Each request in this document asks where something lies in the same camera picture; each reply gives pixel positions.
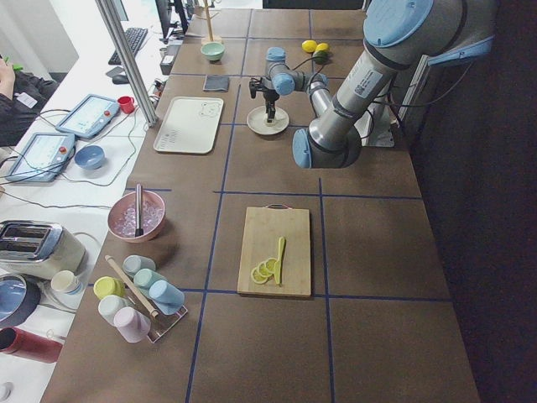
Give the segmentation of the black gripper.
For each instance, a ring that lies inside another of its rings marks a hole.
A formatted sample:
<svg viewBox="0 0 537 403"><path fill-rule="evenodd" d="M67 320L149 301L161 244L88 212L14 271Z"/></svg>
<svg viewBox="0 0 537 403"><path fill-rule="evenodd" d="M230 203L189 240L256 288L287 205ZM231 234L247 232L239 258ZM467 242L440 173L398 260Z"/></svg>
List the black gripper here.
<svg viewBox="0 0 537 403"><path fill-rule="evenodd" d="M252 99L255 99L259 92L263 94L267 114L266 121L273 123L276 113L275 103L279 99L279 94L266 84L262 77L252 77L248 83L248 90Z"/></svg>

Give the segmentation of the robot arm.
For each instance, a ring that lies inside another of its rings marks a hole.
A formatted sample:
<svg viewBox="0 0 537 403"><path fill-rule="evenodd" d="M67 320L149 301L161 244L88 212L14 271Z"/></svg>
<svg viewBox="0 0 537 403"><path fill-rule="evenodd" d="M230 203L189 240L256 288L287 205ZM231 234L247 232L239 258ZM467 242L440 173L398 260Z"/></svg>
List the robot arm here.
<svg viewBox="0 0 537 403"><path fill-rule="evenodd" d="M295 132L295 163L305 169L347 167L362 147L355 124L379 102L388 83L423 55L433 65L459 65L486 55L497 11L496 1L371 2L363 23L364 51L335 95L324 75L290 69L284 49L271 47L264 76L249 82L251 94L263 93L265 104L248 114L247 125L260 135L280 133L289 117L276 100L305 92L316 117Z"/></svg>

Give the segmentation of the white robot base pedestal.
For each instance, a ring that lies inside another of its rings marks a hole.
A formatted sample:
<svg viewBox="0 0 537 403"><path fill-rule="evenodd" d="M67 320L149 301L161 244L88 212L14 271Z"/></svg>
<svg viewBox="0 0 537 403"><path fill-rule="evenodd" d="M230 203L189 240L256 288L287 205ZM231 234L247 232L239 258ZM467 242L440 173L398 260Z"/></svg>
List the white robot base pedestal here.
<svg viewBox="0 0 537 403"><path fill-rule="evenodd" d="M394 147L394 135L391 130L393 120L387 106L372 103L356 124L361 136L362 146Z"/></svg>

